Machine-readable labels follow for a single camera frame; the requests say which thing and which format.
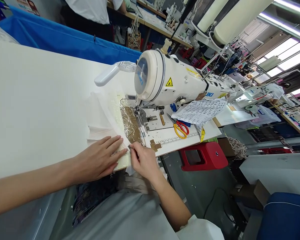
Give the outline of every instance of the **person's left hand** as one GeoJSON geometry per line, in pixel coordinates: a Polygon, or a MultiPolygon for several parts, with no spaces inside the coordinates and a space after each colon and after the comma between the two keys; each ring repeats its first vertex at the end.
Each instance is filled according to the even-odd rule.
{"type": "Polygon", "coordinates": [[[113,138],[108,136],[69,159],[73,172],[71,184],[91,182],[111,174],[118,165],[117,161],[119,158],[128,151],[128,149],[123,149],[111,156],[122,142],[123,138],[121,136],[113,138]]]}

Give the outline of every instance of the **ceiling light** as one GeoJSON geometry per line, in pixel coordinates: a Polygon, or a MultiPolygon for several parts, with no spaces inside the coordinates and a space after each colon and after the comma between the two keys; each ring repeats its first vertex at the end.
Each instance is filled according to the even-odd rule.
{"type": "Polygon", "coordinates": [[[289,27],[288,25],[284,24],[283,22],[278,21],[277,19],[274,19],[264,13],[260,13],[258,16],[260,19],[288,32],[289,34],[292,34],[298,38],[300,38],[300,32],[297,31],[295,28],[289,27]]]}
{"type": "Polygon", "coordinates": [[[296,12],[300,13],[300,7],[294,4],[291,4],[289,2],[283,1],[283,0],[274,0],[274,4],[277,5],[278,7],[280,7],[280,5],[286,7],[286,8],[290,8],[296,12]]]}

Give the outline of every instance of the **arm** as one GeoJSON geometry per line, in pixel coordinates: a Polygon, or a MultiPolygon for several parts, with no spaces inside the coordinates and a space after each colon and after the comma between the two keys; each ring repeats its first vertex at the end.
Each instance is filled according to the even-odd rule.
{"type": "Polygon", "coordinates": [[[120,136],[106,137],[73,158],[0,179],[0,214],[74,184],[109,175],[127,152],[125,149],[111,156],[122,142],[120,136]]]}
{"type": "Polygon", "coordinates": [[[121,3],[121,6],[119,7],[118,9],[118,12],[126,15],[128,12],[127,12],[127,7],[126,7],[126,3],[124,2],[124,0],[122,1],[121,3]]]}
{"type": "Polygon", "coordinates": [[[122,0],[122,3],[119,3],[121,0],[109,0],[109,1],[113,3],[114,10],[116,10],[124,15],[126,15],[128,13],[126,3],[124,2],[124,0],[122,0]]]}
{"type": "Polygon", "coordinates": [[[159,195],[162,210],[170,225],[176,232],[179,231],[181,226],[188,223],[190,211],[159,170],[155,152],[138,142],[131,144],[130,147],[134,170],[150,181],[159,195]]]}

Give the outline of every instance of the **cardboard box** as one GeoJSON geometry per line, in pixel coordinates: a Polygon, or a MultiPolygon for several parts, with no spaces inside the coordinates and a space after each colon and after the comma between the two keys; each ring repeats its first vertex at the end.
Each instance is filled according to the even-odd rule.
{"type": "Polygon", "coordinates": [[[241,202],[248,208],[263,211],[271,194],[258,180],[255,185],[237,185],[230,191],[230,195],[235,198],[236,202],[241,202]]]}
{"type": "Polygon", "coordinates": [[[227,158],[236,157],[227,138],[218,138],[218,144],[227,158]]]}

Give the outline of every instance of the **bag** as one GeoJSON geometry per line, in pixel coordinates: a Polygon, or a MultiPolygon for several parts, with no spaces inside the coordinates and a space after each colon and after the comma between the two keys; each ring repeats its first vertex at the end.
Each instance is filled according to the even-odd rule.
{"type": "Polygon", "coordinates": [[[127,47],[140,51],[141,49],[141,34],[138,32],[138,14],[136,14],[136,19],[134,20],[132,24],[132,32],[128,33],[128,41],[127,41],[127,47]]]}

